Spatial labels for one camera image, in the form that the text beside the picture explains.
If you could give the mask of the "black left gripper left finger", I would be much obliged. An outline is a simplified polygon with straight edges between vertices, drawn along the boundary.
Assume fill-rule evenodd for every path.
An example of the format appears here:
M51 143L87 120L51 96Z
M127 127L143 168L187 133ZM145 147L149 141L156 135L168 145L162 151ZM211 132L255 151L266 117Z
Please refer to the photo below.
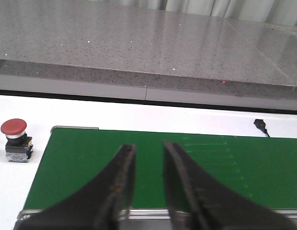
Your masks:
M91 181L66 199L26 219L16 230L117 230L129 216L136 171L136 146L124 144Z

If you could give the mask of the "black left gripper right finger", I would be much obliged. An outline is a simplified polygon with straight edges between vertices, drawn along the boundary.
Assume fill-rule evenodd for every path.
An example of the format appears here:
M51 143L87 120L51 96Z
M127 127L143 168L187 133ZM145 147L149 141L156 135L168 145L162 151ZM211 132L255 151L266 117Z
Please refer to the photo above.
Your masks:
M164 192L174 230L295 230L283 214L229 189L176 142L164 141Z

